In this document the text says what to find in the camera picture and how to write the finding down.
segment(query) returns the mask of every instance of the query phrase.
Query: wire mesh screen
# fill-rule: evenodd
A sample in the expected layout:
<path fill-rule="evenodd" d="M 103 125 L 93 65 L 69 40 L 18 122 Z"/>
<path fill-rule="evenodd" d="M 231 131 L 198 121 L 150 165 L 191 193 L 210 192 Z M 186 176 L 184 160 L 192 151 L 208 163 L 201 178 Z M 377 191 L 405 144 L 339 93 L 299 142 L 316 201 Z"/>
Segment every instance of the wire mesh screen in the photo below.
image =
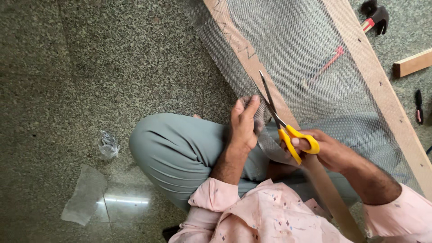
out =
<path fill-rule="evenodd" d="M 220 18 L 226 11 L 229 19 Z M 246 71 L 253 67 L 238 58 L 246 53 L 259 58 L 302 129 L 322 130 L 423 194 L 322 0 L 192 0 L 186 14 L 238 97 L 257 93 Z M 234 33 L 253 48 L 236 43 Z M 259 123 L 266 122 L 264 110 L 255 116 Z M 264 128 L 259 144 L 265 154 L 290 163 L 278 143 L 276 129 Z"/>

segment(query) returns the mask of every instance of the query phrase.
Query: man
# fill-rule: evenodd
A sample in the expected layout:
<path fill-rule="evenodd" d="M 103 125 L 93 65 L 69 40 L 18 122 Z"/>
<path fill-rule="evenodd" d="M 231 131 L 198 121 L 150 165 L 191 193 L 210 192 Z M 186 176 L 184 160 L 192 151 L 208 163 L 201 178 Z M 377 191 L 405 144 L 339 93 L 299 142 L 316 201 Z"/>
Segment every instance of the man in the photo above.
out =
<path fill-rule="evenodd" d="M 138 123 L 130 137 L 133 157 L 168 199 L 189 210 L 170 242 L 350 242 L 303 203 L 311 198 L 299 196 L 297 186 L 263 181 L 259 172 L 265 175 L 268 159 L 254 133 L 259 104 L 257 95 L 246 108 L 236 102 L 226 142 L 224 126 L 197 118 L 158 114 Z M 324 132 L 301 132 L 318 141 L 320 162 L 343 175 L 363 201 L 368 236 L 432 242 L 431 202 Z M 303 139 L 291 143 L 310 148 Z"/>

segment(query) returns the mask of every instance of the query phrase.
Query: scissors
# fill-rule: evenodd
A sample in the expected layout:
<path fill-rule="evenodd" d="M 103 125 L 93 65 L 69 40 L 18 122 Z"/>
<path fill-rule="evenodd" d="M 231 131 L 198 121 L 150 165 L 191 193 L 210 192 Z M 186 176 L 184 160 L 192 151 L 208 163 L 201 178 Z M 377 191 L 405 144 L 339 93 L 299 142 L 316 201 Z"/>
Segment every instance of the scissors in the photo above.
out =
<path fill-rule="evenodd" d="M 280 141 L 283 140 L 285 142 L 285 144 L 288 147 L 288 150 L 291 153 L 292 157 L 297 161 L 298 165 L 300 165 L 302 163 L 302 159 L 300 158 L 300 156 L 295 151 L 294 146 L 291 144 L 291 138 L 292 137 L 304 138 L 309 142 L 309 144 L 311 145 L 311 149 L 303 150 L 306 153 L 317 154 L 320 151 L 320 146 L 313 136 L 308 135 L 308 134 L 302 134 L 302 133 L 298 132 L 292 126 L 287 125 L 285 122 L 283 122 L 279 118 L 279 116 L 276 113 L 276 108 L 274 106 L 273 99 L 271 98 L 270 91 L 267 87 L 266 80 L 264 79 L 264 76 L 263 76 L 263 73 L 261 72 L 261 70 L 260 70 L 260 75 L 261 75 L 261 79 L 262 79 L 263 84 L 264 84 L 264 89 L 266 90 L 267 98 L 269 99 L 269 101 L 267 101 L 266 98 L 263 96 L 263 94 L 261 93 L 258 86 L 255 84 L 255 82 L 254 82 L 254 84 L 255 84 L 256 88 L 258 89 L 258 92 L 260 93 L 260 95 L 263 97 L 263 100 L 264 100 L 267 108 L 269 109 L 273 119 L 276 122 L 276 126 L 278 128 L 277 133 L 279 134 L 279 140 Z M 287 135 L 285 133 L 283 128 L 285 128 L 288 131 L 289 135 Z"/>

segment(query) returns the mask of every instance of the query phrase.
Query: granite floor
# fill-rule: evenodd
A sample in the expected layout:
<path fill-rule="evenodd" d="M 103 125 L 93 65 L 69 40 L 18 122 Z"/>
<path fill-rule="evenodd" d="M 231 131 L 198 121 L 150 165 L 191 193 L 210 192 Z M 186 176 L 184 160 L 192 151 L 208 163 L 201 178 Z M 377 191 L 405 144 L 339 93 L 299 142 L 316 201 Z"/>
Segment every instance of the granite floor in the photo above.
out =
<path fill-rule="evenodd" d="M 416 124 L 413 94 L 423 91 L 430 114 L 432 69 L 395 80 L 391 65 L 431 48 L 432 1 L 381 2 L 391 25 L 386 35 L 371 31 L 368 38 L 427 148 L 432 128 Z M 357 11 L 361 1 L 351 3 Z M 164 242 L 162 229 L 185 214 L 133 161 L 128 138 L 135 124 L 161 112 L 198 113 L 226 124 L 236 99 L 183 6 L 169 0 L 4 0 L 0 29 L 0 241 Z M 118 158 L 99 159 L 101 129 L 118 138 Z M 148 203 L 107 204 L 85 227 L 62 221 L 81 164 L 105 175 L 107 195 Z"/>

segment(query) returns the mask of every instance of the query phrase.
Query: wooden plank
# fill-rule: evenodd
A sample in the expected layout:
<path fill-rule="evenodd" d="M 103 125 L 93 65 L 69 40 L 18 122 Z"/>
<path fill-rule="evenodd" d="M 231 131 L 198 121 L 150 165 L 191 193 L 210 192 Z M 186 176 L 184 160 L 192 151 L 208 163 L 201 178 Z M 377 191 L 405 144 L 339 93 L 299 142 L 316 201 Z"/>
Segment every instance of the wooden plank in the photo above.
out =
<path fill-rule="evenodd" d="M 432 48 L 393 63 L 393 74 L 399 78 L 429 66 L 432 66 Z"/>
<path fill-rule="evenodd" d="M 432 200 L 432 165 L 348 0 L 322 0 L 425 197 Z"/>
<path fill-rule="evenodd" d="M 266 92 L 264 90 L 264 85 L 261 82 L 261 77 L 258 72 L 258 70 L 261 70 L 264 77 L 266 78 L 267 85 L 271 90 L 272 98 L 275 102 L 278 115 L 293 128 L 300 129 L 297 121 L 286 105 L 285 100 L 279 93 L 278 89 L 274 85 L 264 65 L 259 61 L 258 55 L 255 53 L 254 48 L 250 42 L 245 39 L 236 29 L 229 16 L 228 4 L 226 0 L 203 1 L 224 34 L 226 40 L 231 45 L 231 48 L 237 55 L 237 58 L 249 75 L 250 79 L 254 81 L 261 92 L 265 94 Z M 324 167 L 318 161 L 318 158 L 315 155 L 309 155 L 302 164 L 306 168 L 309 179 L 317 190 L 318 195 L 327 206 L 336 222 L 339 224 L 344 236 L 355 243 L 365 242 L 362 232 L 359 230 L 356 222 L 340 197 L 338 191 L 334 187 Z"/>

